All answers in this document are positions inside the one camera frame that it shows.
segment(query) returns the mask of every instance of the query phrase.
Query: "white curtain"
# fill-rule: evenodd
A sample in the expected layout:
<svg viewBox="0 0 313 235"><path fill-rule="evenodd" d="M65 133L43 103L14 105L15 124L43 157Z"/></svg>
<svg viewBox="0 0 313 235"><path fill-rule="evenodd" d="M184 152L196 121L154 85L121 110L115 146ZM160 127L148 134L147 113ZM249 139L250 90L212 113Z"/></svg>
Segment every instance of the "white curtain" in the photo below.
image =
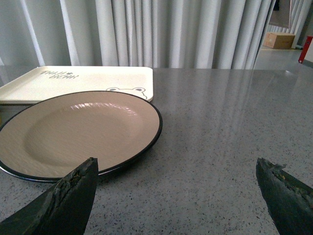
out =
<svg viewBox="0 0 313 235"><path fill-rule="evenodd" d="M0 65L252 69L274 0L1 0Z"/></svg>
<svg viewBox="0 0 313 235"><path fill-rule="evenodd" d="M292 48L298 43L304 22L308 16L310 5L312 0L292 0L291 1L291 27L284 28L274 25L269 25L268 32L283 32L283 33L293 33L295 38L292 44Z"/></svg>

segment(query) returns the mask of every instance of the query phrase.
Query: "table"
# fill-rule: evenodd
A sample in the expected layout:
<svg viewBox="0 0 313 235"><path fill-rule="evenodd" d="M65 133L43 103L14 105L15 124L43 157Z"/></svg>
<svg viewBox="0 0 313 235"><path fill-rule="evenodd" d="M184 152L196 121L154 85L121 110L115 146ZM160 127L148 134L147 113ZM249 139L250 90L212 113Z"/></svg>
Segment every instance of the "table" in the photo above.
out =
<svg viewBox="0 0 313 235"><path fill-rule="evenodd" d="M31 69L0 67L0 79ZM126 171L100 178L86 234L278 234L256 161L287 164L313 186L312 90L312 77L282 70L154 69L161 136ZM1 171L0 220L50 186Z"/></svg>

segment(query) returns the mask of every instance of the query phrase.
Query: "floor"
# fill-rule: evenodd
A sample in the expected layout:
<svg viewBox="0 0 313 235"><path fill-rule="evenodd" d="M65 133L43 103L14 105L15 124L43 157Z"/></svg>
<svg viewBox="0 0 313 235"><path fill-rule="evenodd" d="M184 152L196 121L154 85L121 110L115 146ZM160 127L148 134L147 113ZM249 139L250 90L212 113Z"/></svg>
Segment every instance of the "floor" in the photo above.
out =
<svg viewBox="0 0 313 235"><path fill-rule="evenodd" d="M255 70L286 70L298 76L309 76L313 69L298 62L301 50L279 50L262 47L255 63Z"/></svg>

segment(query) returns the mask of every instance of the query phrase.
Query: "white tray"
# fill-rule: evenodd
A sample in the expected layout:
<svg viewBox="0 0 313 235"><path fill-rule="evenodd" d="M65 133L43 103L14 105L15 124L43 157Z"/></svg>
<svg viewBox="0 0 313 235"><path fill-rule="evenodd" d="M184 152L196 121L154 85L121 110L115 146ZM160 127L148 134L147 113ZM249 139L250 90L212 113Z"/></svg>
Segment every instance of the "white tray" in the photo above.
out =
<svg viewBox="0 0 313 235"><path fill-rule="evenodd" d="M34 104L83 91L123 92L151 101L153 71L147 67L38 67L1 87L0 104Z"/></svg>

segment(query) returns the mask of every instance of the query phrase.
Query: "beige plate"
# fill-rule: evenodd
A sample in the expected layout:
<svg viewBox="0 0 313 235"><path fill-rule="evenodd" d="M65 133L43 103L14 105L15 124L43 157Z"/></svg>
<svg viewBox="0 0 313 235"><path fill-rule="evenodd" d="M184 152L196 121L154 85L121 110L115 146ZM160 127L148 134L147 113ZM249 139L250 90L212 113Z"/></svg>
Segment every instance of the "beige plate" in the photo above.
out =
<svg viewBox="0 0 313 235"><path fill-rule="evenodd" d="M0 129L0 167L27 180L54 182L89 157L99 175L151 147L162 130L152 104L117 92L80 92L37 103Z"/></svg>

